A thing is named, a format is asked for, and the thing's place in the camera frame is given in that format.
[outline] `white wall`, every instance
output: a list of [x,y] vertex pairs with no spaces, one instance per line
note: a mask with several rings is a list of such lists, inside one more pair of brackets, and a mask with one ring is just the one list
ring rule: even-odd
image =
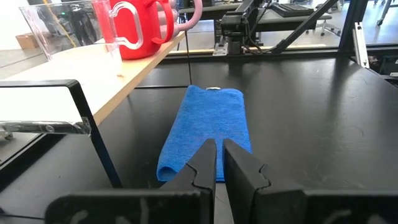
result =
[[26,0],[0,0],[0,50],[21,49],[15,36],[31,32],[19,6]]

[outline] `wooden countertop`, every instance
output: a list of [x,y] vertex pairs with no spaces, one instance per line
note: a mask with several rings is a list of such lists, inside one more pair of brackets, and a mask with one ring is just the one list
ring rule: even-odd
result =
[[[5,81],[77,79],[96,124],[100,125],[184,36],[179,33],[151,57],[123,60],[121,65],[117,60],[116,64],[109,62],[109,55],[97,54],[98,48],[78,47],[62,52],[62,60],[49,61]],[[7,105],[0,110],[0,121],[81,121],[66,88],[3,88],[0,96],[2,105]]]

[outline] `blue towel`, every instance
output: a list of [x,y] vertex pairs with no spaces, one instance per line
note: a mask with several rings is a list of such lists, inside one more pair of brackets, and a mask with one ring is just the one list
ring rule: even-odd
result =
[[190,85],[160,154],[157,178],[173,179],[206,139],[215,139],[216,180],[223,182],[222,149],[226,138],[251,152],[243,94],[234,89],[202,90]]

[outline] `black tabletop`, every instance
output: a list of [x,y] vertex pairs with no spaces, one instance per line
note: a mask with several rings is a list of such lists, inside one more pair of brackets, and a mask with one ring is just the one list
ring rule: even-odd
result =
[[[170,69],[181,77],[176,85],[186,82],[185,64]],[[192,82],[241,90],[254,155],[298,183],[398,188],[398,89],[347,58],[193,63]],[[161,186],[157,160],[184,94],[184,88],[134,90],[99,127],[126,187]],[[0,193],[0,207],[42,217],[60,195],[110,187],[90,140],[71,135]],[[228,203],[224,190],[217,194],[218,204]],[[225,206],[222,213],[229,212]],[[231,221],[222,217],[216,212],[218,223]]]

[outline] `cardboard box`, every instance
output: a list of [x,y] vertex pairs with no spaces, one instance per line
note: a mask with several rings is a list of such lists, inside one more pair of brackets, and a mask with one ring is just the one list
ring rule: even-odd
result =
[[32,33],[18,35],[15,36],[15,38],[18,40],[18,43],[22,49],[34,49],[39,47],[35,36]]

